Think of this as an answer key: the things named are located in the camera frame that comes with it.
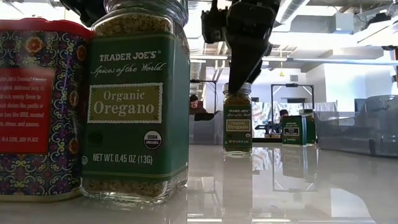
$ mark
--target ceiling duct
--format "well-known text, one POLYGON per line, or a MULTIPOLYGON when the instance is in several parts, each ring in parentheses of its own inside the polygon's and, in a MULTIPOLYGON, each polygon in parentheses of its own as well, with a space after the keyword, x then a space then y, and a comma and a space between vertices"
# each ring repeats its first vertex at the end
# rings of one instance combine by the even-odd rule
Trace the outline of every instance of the ceiling duct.
POLYGON ((298 13, 298 9, 307 5, 310 0, 285 0, 279 8, 278 15, 276 15, 275 27, 292 22, 298 13))

